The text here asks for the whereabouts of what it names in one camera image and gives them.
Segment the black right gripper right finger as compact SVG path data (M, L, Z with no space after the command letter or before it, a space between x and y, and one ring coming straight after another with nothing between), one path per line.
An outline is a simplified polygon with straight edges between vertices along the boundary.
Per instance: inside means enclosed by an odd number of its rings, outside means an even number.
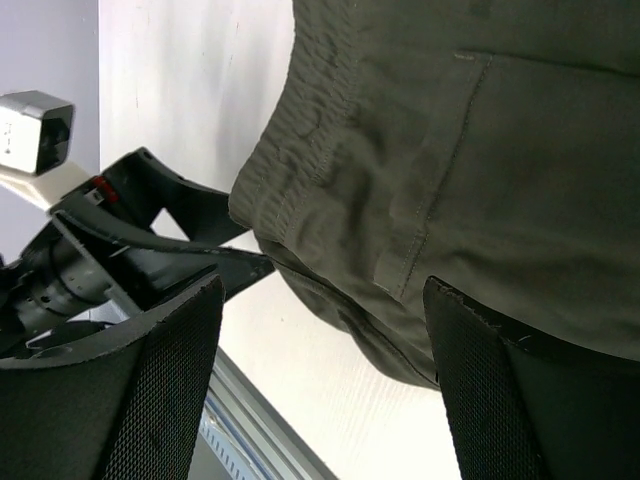
M464 479L636 479L639 365L431 277L426 328Z

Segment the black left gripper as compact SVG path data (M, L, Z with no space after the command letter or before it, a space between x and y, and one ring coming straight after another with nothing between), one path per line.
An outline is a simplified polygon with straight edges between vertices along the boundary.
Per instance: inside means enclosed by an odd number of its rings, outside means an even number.
M62 200L2 267L2 357L29 354L34 338L109 301L135 315L209 275L230 299L274 272L262 254L216 246L247 231L230 218L227 193L182 177L148 149L126 154L95 182L109 200ZM155 235L161 210L194 242Z

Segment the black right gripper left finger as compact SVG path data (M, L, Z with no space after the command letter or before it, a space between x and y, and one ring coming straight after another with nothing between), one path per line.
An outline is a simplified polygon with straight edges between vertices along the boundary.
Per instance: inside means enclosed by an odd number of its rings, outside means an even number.
M218 344L210 276L115 326L1 363L5 479L184 479Z

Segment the olive green shorts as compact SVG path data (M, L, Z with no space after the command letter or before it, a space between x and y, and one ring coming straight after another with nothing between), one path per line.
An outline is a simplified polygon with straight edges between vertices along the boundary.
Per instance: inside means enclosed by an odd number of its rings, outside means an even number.
M298 298L436 383L437 277L639 356L639 5L297 1L284 89L230 195Z

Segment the aluminium mounting rail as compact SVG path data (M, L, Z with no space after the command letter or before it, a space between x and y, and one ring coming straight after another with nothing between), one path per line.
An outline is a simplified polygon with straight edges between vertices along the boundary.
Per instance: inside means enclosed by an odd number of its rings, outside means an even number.
M336 477L223 350L216 354L203 417L246 459L253 479Z

